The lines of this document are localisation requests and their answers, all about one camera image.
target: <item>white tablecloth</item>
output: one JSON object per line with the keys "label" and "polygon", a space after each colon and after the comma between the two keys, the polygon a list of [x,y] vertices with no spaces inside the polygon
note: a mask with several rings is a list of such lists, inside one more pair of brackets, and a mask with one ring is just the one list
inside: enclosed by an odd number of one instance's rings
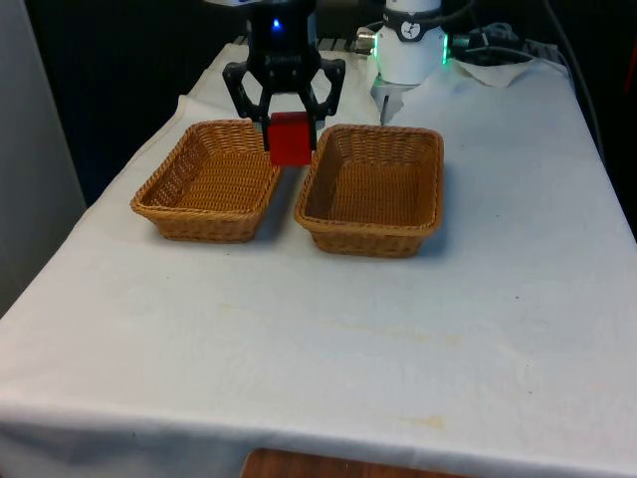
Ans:
{"label": "white tablecloth", "polygon": [[[292,169],[254,243],[166,241],[128,201],[190,124],[233,115],[219,72],[245,53],[224,50],[0,321],[0,473],[234,478],[272,447],[637,476],[637,248],[567,79],[535,65],[498,90],[441,67],[405,96],[393,121],[446,143],[445,222],[418,257],[317,250]],[[355,66],[336,120],[375,122]]]}

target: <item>red block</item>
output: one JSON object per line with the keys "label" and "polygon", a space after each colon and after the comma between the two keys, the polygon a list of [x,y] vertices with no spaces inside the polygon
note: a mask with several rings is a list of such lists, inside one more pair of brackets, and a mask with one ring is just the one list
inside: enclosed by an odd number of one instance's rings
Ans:
{"label": "red block", "polygon": [[272,113],[268,138],[273,166],[305,166],[312,161],[307,113]]}

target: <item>gray wall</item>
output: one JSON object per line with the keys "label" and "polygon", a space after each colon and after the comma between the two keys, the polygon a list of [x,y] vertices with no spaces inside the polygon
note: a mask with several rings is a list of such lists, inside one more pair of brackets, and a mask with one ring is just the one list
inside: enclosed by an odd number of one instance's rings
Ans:
{"label": "gray wall", "polygon": [[22,0],[0,0],[0,317],[84,199]]}

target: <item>woven basket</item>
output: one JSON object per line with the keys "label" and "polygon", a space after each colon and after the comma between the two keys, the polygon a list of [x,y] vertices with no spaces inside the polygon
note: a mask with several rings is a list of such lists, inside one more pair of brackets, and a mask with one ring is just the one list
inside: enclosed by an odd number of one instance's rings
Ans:
{"label": "woven basket", "polygon": [[320,139],[295,217],[326,252],[408,257],[442,222],[443,140],[337,125]]}
{"label": "woven basket", "polygon": [[186,131],[130,207],[168,239],[247,242],[280,176],[249,121],[201,122]]}

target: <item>dark background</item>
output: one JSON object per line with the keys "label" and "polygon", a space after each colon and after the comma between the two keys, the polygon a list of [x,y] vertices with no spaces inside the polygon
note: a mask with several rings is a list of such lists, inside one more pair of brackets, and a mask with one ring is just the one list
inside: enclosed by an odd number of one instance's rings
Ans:
{"label": "dark background", "polygon": [[[466,0],[446,0],[453,11]],[[609,176],[633,232],[637,133],[633,82],[637,0],[551,0],[599,115]],[[203,0],[27,0],[27,7],[87,203],[174,113],[223,45],[244,32],[241,12]],[[353,38],[380,18],[377,4],[326,0],[318,35]],[[558,43],[539,0],[479,0],[481,23],[507,21],[524,37]],[[470,19],[451,31],[473,28]]]}

